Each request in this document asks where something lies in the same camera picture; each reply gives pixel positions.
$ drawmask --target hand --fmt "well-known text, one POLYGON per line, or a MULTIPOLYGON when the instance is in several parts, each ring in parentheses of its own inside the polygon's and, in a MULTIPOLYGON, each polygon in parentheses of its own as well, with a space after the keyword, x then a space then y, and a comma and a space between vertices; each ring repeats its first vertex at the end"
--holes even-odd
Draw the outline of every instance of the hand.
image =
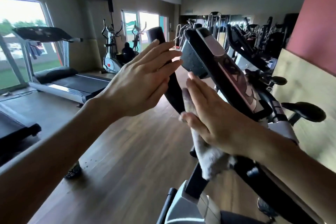
POLYGON ((211 145, 226 153, 255 159, 263 154, 268 129, 243 115, 222 100, 216 91, 189 73, 187 88, 198 117, 182 113, 181 117, 211 145))
POLYGON ((182 60, 166 64, 182 55, 180 51, 170 51, 173 46, 174 42, 159 45, 159 41, 155 40, 125 64, 96 96, 106 111, 121 118, 135 116, 155 107, 168 89, 169 76, 182 64, 182 60))

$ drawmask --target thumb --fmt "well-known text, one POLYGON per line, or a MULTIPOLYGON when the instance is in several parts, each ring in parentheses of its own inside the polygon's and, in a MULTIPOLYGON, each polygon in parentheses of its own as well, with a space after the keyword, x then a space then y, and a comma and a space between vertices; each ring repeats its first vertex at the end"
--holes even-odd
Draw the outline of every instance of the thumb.
POLYGON ((210 137, 208 128, 200 121, 200 119, 191 112, 181 113, 181 119, 188 123, 188 126, 195 129, 204 140, 210 137))

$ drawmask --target display screen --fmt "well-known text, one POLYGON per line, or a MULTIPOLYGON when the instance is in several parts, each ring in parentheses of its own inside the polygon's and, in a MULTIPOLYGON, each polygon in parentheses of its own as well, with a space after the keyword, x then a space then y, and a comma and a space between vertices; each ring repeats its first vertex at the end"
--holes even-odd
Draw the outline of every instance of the display screen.
POLYGON ((256 112, 258 104, 258 95, 248 83, 245 74, 242 70, 234 63, 234 61, 225 53, 223 47, 217 42, 217 40, 212 36, 203 37, 200 32, 198 32, 200 37, 204 40, 209 50, 214 55, 214 60, 218 66, 223 71, 223 76, 226 76, 230 82, 233 84, 234 88, 237 90, 239 95, 244 99, 245 103, 249 106, 252 112, 256 112))

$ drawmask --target green grass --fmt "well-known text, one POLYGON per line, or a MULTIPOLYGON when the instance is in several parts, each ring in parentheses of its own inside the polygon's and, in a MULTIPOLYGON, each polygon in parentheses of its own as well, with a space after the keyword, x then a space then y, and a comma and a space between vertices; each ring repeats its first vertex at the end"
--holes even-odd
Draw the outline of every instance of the green grass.
MULTIPOLYGON (((34 69, 34 72, 38 72, 38 71, 42 71, 45 69, 50 69, 50 68, 54 68, 58 66, 60 66, 60 62, 58 60, 55 60, 55 61, 49 61, 49 62, 40 63, 40 64, 34 64, 33 69, 34 69)), ((26 68, 20 67, 19 70, 22 73, 24 80, 27 82, 28 74, 27 74, 26 68)), ((17 79, 12 69, 5 69, 5 70, 0 71, 0 89, 5 89, 11 86, 18 85, 18 84, 20 84, 19 80, 17 79)))

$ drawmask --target person's left hand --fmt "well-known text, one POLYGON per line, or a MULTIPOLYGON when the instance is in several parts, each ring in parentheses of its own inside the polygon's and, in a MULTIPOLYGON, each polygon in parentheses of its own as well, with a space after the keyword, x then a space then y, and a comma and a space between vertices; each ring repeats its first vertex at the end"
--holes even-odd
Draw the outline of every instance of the person's left hand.
POLYGON ((182 60, 166 64, 182 55, 180 51, 170 51, 173 46, 174 42, 159 45, 158 40, 153 41, 96 96, 104 111, 114 116, 112 119, 135 116, 157 105, 168 89, 169 76, 182 64, 182 60))

